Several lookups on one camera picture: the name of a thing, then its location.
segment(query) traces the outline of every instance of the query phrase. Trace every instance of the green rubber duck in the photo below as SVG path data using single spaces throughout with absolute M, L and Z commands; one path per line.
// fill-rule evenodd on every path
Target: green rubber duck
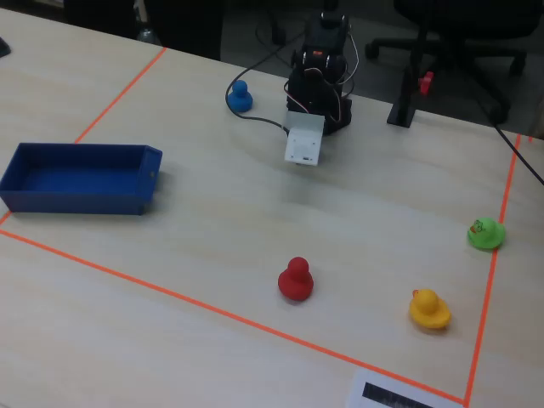
M 495 249 L 504 241 L 504 225 L 493 218 L 478 218 L 468 229 L 468 241 L 478 249 Z

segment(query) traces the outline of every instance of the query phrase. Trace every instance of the black post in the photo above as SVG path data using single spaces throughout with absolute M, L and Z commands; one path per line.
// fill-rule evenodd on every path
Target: black post
M 399 99 L 389 112 L 388 123 L 391 125 L 409 128 L 416 113 L 416 109 L 410 106 L 411 96 L 419 88 L 419 70 L 425 42 L 427 41 L 428 29 L 433 18 L 435 2 L 436 0 L 427 1 L 426 13 L 419 26 L 416 44 L 410 53 L 410 64 L 404 69 Z

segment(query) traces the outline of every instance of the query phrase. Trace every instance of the blue rubber duck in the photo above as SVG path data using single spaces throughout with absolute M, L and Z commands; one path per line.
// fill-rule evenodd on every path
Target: blue rubber duck
M 253 106 L 253 97 L 247 92 L 247 84 L 245 81 L 238 80 L 232 86 L 232 93 L 230 93 L 229 106 L 235 112 L 247 112 Z

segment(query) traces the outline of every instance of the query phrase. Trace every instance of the blue tray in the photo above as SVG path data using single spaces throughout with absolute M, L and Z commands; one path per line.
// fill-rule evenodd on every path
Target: blue tray
M 14 213 L 142 214 L 161 158 L 143 145 L 21 143 L 0 197 Z

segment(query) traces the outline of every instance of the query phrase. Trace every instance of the chair wheel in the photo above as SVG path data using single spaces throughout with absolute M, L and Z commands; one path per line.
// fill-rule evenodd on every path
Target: chair wheel
M 365 45 L 365 56 L 368 60 L 375 60 L 380 54 L 380 48 L 371 42 Z
M 503 108 L 502 106 L 495 106 L 491 109 L 490 119 L 496 125 L 504 123 L 508 120 L 508 111 L 509 109 Z
M 513 59 L 510 65 L 510 76 L 519 77 L 524 72 L 525 68 L 525 55 L 523 57 L 516 57 Z

